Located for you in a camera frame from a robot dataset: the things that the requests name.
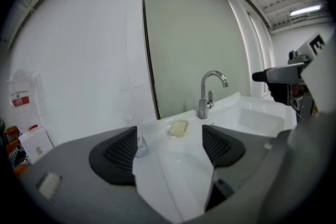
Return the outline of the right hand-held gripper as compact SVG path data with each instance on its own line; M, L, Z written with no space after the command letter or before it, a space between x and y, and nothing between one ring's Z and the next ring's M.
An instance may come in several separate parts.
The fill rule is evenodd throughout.
M252 80L267 83L274 101L284 105L288 105L288 84L294 84L290 104L302 119L336 112L336 32L327 41L313 35L289 53L288 63L255 72Z

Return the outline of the person's right forearm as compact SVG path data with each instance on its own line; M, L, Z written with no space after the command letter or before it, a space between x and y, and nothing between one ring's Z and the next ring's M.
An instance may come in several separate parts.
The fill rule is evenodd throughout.
M322 177L336 145L336 111L302 120L289 135L290 171L302 181Z

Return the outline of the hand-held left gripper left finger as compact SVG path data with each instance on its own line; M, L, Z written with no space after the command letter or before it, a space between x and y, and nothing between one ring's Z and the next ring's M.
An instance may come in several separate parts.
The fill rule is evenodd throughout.
M158 161L136 158L138 128L65 142L20 178L58 224L181 224Z

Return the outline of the clear water bottle red label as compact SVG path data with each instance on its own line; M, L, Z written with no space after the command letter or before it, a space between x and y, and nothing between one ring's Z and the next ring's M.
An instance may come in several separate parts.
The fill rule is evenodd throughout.
M40 75L35 71L17 70L7 81L11 117L21 132L41 125Z

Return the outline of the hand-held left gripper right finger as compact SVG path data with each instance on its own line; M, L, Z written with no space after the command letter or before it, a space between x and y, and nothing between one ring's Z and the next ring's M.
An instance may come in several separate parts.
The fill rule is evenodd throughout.
M213 172L205 213L190 224L276 224L310 195L310 133L264 137L202 127Z

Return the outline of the white sink vanity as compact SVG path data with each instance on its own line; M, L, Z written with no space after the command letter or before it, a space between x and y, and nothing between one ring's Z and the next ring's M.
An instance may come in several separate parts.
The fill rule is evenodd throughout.
M173 122L187 120L183 137L168 130ZM138 134L148 145L145 156L133 162L139 195L165 220L181 224L204 214L213 168L202 146L202 126L215 125L248 134L275 137L297 124L294 110L270 98L234 93L216 101L205 120L196 111L141 124Z

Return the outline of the ceiling tube light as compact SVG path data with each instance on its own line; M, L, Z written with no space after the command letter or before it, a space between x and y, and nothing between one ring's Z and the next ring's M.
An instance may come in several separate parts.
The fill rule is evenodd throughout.
M301 15L301 14L315 12L315 11L318 11L320 9L321 9L321 5L308 6L308 7L305 7L305 8L301 8L301 9L291 11L290 16L298 16L298 15Z

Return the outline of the chrome faucet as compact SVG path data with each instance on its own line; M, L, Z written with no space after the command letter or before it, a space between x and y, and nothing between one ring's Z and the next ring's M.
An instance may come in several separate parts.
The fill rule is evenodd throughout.
M211 70L205 73L201 80L201 98L199 100L199 108L198 108L198 117L202 120L207 119L208 111L214 106L213 102L213 92L208 92L208 99L206 99L206 80L207 78L215 76L222 83L223 88L228 87L227 78L225 75L217 70Z

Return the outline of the striped black white clothing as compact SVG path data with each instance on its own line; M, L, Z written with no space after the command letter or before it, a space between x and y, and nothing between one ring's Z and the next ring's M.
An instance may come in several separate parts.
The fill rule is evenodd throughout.
M12 152L9 153L8 160L14 167L16 167L22 162L24 162L26 157L27 155L25 150L22 148L21 145L18 145L17 147L14 148Z

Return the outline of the orange upholstered chair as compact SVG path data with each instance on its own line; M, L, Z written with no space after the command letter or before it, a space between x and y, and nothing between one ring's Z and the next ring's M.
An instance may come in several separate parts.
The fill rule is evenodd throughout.
M11 126L7 128L5 134L8 140L6 147L12 148L16 147L19 144L18 138L20 136L20 131L17 126Z

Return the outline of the white water dispenser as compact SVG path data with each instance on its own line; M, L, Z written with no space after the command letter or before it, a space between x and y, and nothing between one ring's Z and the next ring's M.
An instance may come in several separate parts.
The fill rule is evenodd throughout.
M29 130L22 133L18 139L32 164L54 148L46 130L39 125L31 126Z

